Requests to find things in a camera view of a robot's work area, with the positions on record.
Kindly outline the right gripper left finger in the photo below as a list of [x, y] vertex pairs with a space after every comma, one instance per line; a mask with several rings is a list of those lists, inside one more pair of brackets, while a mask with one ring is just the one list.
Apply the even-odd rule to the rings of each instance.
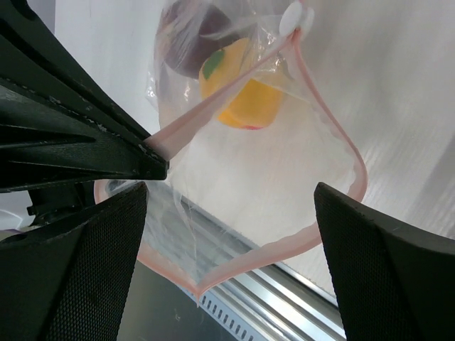
[[1, 242], [2, 340], [115, 340], [146, 217], [136, 183]]

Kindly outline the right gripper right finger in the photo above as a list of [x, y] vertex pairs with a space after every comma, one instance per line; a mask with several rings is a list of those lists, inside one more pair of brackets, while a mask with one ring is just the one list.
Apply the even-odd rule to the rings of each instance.
[[314, 192], [323, 250], [348, 340], [453, 340], [454, 241]]

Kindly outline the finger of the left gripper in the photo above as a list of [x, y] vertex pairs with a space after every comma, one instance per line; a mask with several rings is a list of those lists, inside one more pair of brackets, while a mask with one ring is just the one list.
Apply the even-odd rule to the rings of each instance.
[[1, 2], [1, 191], [163, 180], [148, 134], [81, 68], [26, 1]]

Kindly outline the dark red toy apple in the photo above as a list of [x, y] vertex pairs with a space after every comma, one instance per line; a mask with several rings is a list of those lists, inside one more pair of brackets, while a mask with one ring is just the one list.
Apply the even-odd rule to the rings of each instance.
[[214, 52], [240, 39], [228, 16], [206, 1], [175, 1], [162, 11], [158, 32], [168, 41], [165, 63], [195, 80]]

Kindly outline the yellow toy pear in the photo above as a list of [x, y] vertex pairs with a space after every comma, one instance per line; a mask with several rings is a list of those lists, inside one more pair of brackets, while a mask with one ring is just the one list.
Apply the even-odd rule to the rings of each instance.
[[198, 78], [202, 99], [211, 96], [252, 67], [255, 62], [252, 46], [249, 38], [241, 38], [215, 51], [203, 63]]

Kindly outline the clear pink zip top bag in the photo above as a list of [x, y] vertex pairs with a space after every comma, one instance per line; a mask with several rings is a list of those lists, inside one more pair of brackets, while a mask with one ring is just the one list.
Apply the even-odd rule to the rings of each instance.
[[[169, 164], [166, 179], [152, 181], [165, 183], [177, 201], [187, 199], [252, 245], [240, 258], [191, 284], [146, 245], [143, 233], [139, 261], [197, 301], [232, 277], [319, 245], [313, 199], [317, 184], [326, 182], [362, 199], [368, 175], [304, 62], [304, 39], [314, 21], [307, 1], [206, 1], [228, 16], [240, 38], [252, 41], [255, 62], [205, 99], [198, 79], [177, 74], [164, 61], [168, 41], [158, 29], [162, 11], [174, 2], [160, 2], [149, 68], [147, 97], [160, 129], [146, 143]], [[218, 115], [250, 80], [284, 93], [275, 120], [258, 130], [219, 122]]]

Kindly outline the orange toy fruit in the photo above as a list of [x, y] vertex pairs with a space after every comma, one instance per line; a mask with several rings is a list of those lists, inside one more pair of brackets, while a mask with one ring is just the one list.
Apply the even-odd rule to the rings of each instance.
[[236, 129], [263, 129], [275, 120], [283, 97], [282, 91], [250, 80], [218, 115], [218, 121]]

